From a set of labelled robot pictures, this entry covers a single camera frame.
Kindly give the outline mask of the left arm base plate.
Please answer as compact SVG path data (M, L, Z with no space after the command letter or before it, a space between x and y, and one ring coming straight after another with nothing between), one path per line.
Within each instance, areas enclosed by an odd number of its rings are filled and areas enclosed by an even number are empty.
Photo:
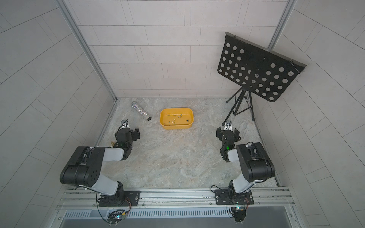
M101 195L97 202L100 207L134 207L138 205L140 194L141 191L124 191L123 195L119 192L113 196Z

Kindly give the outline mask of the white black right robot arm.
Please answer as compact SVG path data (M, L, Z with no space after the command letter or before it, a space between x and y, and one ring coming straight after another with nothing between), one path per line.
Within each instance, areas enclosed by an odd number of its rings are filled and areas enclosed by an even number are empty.
M275 167L260 142L235 145L240 132L230 126L216 129L216 137L222 142L220 154L226 162L238 162L241 174L230 182L230 197L248 193L256 183L265 182L276 174Z

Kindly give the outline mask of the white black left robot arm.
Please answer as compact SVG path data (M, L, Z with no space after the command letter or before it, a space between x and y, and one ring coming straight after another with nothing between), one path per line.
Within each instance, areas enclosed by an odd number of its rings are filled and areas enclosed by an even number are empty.
M115 133L113 147L79 146L63 168L60 182L65 185L85 187L103 196L123 195L123 184L101 173L104 162L124 161L132 152L133 142L141 138L139 129L121 126Z

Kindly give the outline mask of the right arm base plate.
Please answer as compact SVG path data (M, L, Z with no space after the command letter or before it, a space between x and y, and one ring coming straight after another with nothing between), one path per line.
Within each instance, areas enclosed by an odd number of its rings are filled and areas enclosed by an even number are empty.
M215 194L216 205L253 205L254 200L252 192L246 193L236 193L227 189L215 189L213 190Z

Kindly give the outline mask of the yellow plastic storage box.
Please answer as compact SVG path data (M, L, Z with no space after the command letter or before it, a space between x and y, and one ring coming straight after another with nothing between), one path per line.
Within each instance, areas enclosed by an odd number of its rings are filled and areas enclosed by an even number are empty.
M166 108L160 113L160 125L166 130L189 129L194 123L190 108Z

